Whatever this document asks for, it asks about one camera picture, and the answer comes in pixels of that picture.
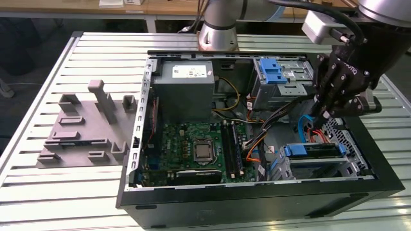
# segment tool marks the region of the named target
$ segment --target blue plastic tab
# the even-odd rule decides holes
[[[278,64],[277,59],[263,58],[259,60],[259,63],[269,84],[286,84],[289,82],[283,76],[282,66]]]
[[[289,145],[293,155],[307,155],[306,147],[302,144]]]
[[[271,167],[270,167],[270,171],[273,171],[273,169],[275,168],[277,163],[278,163],[278,159],[275,159],[275,161],[273,162]]]
[[[289,147],[285,147],[286,156],[291,156],[291,151]]]
[[[347,149],[346,149],[345,145],[339,144],[339,150],[341,150],[342,155],[347,154]]]

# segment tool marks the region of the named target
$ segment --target blue drive bracket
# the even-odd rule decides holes
[[[282,66],[278,64],[277,59],[263,58],[259,60],[259,65],[269,84],[286,84],[289,82],[283,76]]]

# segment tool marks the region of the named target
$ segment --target yellow cable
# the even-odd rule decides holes
[[[214,111],[218,111],[218,112],[221,112],[221,111],[230,111],[231,109],[234,109],[238,105],[239,105],[239,103],[241,103],[241,93],[239,93],[239,90],[237,89],[237,87],[234,86],[234,84],[226,79],[226,78],[223,78],[223,77],[221,77],[222,79],[225,79],[226,80],[226,82],[229,83],[229,85],[234,88],[234,90],[237,91],[237,94],[238,94],[238,101],[237,101],[237,103],[231,106],[231,107],[227,107],[227,108],[215,108],[215,109],[213,109]]]

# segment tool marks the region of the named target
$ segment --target aluminum table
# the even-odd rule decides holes
[[[139,97],[147,50],[197,50],[191,34],[75,33],[0,158],[0,230],[142,230],[117,210],[122,166],[38,169],[36,158],[60,112],[63,93],[95,100],[87,84],[106,82],[114,100]],[[301,36],[241,35],[242,51],[330,52]],[[227,224],[171,230],[309,231],[411,229],[411,107],[385,76],[375,91],[383,110],[362,120],[406,190],[333,218]]]

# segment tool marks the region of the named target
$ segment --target blue cable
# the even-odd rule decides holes
[[[305,118],[307,120],[310,120],[311,122],[314,121],[314,118],[309,115],[303,115],[301,117],[301,119],[298,120],[298,134],[301,135],[301,140],[302,140],[302,143],[306,143],[306,138],[305,138],[305,129],[303,129],[303,121],[305,121]]]

